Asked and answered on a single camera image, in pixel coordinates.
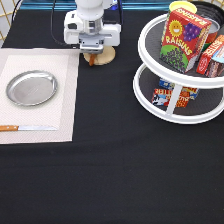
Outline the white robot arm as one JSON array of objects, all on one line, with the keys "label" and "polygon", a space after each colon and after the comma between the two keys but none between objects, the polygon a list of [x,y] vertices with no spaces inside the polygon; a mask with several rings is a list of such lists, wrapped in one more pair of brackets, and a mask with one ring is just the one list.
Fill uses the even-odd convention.
[{"label": "white robot arm", "polygon": [[120,44],[121,25],[105,24],[104,12],[117,0],[75,0],[77,9],[64,19],[64,41],[78,44],[82,53],[101,54],[105,46]]}]

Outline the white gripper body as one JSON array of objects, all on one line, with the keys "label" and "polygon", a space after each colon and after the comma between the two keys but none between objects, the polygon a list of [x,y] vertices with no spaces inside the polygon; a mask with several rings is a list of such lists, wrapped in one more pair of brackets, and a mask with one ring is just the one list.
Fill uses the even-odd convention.
[{"label": "white gripper body", "polygon": [[64,41],[79,45],[82,53],[101,54],[105,46],[120,44],[120,24],[104,24],[102,19],[87,21],[78,17],[73,10],[64,19]]}]

